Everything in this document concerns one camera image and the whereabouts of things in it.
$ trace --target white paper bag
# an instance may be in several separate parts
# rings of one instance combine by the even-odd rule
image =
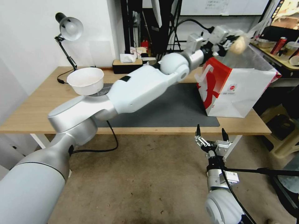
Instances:
[[[265,63],[254,56],[259,67],[261,63]],[[268,68],[270,71],[229,68],[216,58],[210,58],[204,64],[202,74],[195,74],[207,115],[244,118],[271,81],[280,76],[275,69]]]

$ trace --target bag handle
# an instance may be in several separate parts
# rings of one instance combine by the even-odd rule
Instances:
[[[202,82],[205,79],[207,73],[208,72],[213,72],[213,70],[214,70],[213,66],[209,64],[209,65],[206,66],[206,68],[203,71],[203,73],[202,73],[201,76],[199,74],[195,73],[194,78],[196,79],[196,81],[198,83],[200,83],[200,82]]]

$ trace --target fire extinguisher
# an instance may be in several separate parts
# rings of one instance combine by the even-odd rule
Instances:
[[[147,52],[147,50],[149,49],[149,42],[147,41],[147,39],[141,42],[141,47],[145,47]]]

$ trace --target white lamp shade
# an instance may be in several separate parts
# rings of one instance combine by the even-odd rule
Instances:
[[[65,17],[59,23],[62,37],[66,40],[77,40],[83,33],[83,25],[80,20],[73,17]]]

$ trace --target gray desk mat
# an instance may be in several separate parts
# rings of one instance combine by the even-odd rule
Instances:
[[[107,93],[111,84],[101,92]],[[112,127],[219,127],[216,117],[208,117],[195,83],[170,86],[164,94],[134,113],[112,118]],[[108,127],[98,121],[98,127]]]

